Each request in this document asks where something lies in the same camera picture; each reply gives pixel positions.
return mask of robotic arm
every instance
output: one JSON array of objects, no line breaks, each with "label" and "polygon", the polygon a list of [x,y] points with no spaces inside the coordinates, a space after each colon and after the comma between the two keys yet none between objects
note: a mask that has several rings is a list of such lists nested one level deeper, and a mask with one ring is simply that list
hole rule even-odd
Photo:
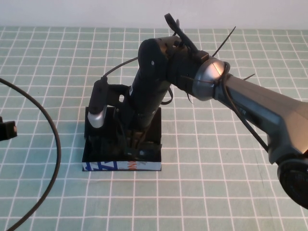
[{"label": "robotic arm", "polygon": [[[107,75],[94,84],[86,108],[84,170],[99,170],[88,163],[102,160],[161,161],[160,105],[173,84],[233,110],[278,165],[286,193],[308,209],[308,103],[234,77],[227,62],[198,50],[170,14],[165,19],[175,34],[142,42],[131,86],[109,85]],[[267,134],[268,144],[248,121]]]}]

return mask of black cable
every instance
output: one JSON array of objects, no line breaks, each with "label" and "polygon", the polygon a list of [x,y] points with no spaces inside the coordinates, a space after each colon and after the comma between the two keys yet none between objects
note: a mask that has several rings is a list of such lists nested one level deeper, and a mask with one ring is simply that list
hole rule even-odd
[{"label": "black cable", "polygon": [[250,126],[250,124],[247,122],[247,120],[244,118],[244,116],[237,110],[236,106],[234,105],[229,92],[227,91],[227,86],[226,86],[226,82],[228,79],[228,72],[230,70],[230,64],[225,62],[226,68],[225,71],[222,75],[222,90],[224,93],[224,96],[226,97],[226,99],[229,101],[230,106],[232,108],[232,110],[235,112],[235,114],[237,115],[237,117],[241,120],[241,122],[246,126],[246,128],[251,132],[251,134],[254,136],[254,138],[261,144],[261,146],[265,149],[266,152],[268,152],[269,147],[265,144],[265,142],[262,140],[262,138],[256,133],[256,131]]},{"label": "black cable", "polygon": [[107,71],[107,72],[104,74],[104,76],[109,75],[110,73],[114,72],[115,70],[117,70],[117,69],[120,68],[121,66],[124,66],[124,65],[126,65],[126,64],[129,64],[129,63],[131,63],[131,62],[133,62],[133,61],[135,61],[135,60],[137,60],[137,59],[138,59],[138,57],[135,57],[135,58],[133,58],[133,59],[127,60],[127,61],[124,62],[124,63],[119,64],[118,66],[115,66],[115,67],[112,68],[111,70]]},{"label": "black cable", "polygon": [[39,110],[44,114],[44,116],[46,117],[48,123],[50,124],[50,127],[53,131],[54,137],[55,137],[55,141],[56,141],[56,146],[57,146],[57,160],[56,160],[56,165],[54,168],[54,172],[52,175],[52,178],[44,192],[44,194],[41,196],[41,198],[38,200],[38,202],[29,210],[29,212],[27,212],[19,221],[17,221],[13,226],[11,226],[7,231],[14,231],[16,230],[19,226],[21,226],[38,208],[39,206],[44,202],[44,200],[46,199],[47,195],[49,194],[49,192],[51,191],[51,188],[53,187],[53,184],[57,178],[58,172],[59,172],[59,168],[60,168],[60,162],[61,162],[61,144],[60,144],[60,138],[59,138],[59,134],[57,131],[57,128],[55,126],[55,124],[52,121],[52,118],[49,116],[49,114],[47,113],[47,111],[39,104],[39,102],[37,102],[34,98],[32,98],[28,93],[26,93],[25,91],[21,90],[19,87],[15,86],[14,84],[0,78],[0,83],[12,88],[13,90],[17,91],[18,93],[22,94],[23,96],[25,96],[28,100],[30,100],[36,107],[39,108]]},{"label": "black cable", "polygon": [[168,89],[168,92],[170,94],[171,100],[168,100],[166,102],[161,102],[161,105],[167,105],[167,104],[172,102],[172,100],[173,100],[173,92],[172,92],[171,88]]}]

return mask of black connector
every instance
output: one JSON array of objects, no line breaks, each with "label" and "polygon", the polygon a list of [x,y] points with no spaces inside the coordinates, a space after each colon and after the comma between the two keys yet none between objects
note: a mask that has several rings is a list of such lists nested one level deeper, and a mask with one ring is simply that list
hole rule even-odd
[{"label": "black connector", "polygon": [[0,141],[10,140],[17,136],[17,128],[14,121],[3,122],[0,116]]}]

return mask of table surface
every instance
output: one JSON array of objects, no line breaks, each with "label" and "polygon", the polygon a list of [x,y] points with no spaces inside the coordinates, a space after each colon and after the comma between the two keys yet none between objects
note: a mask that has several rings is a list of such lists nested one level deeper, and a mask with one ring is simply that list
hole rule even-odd
[{"label": "table surface", "polygon": [[[231,30],[186,29],[214,53]],[[43,205],[21,231],[291,231],[308,229],[308,212],[277,179],[277,166],[236,115],[214,100],[175,99],[162,106],[162,171],[82,172],[84,113],[93,84],[137,56],[141,41],[168,29],[0,27],[0,76],[50,113],[61,137],[62,165]],[[217,55],[240,78],[308,99],[308,31],[236,29]],[[132,62],[109,76],[130,85]],[[0,86],[0,114],[19,136],[0,142],[0,230],[45,191],[55,165],[53,134],[38,109]],[[258,133],[266,140],[266,135]]]}]

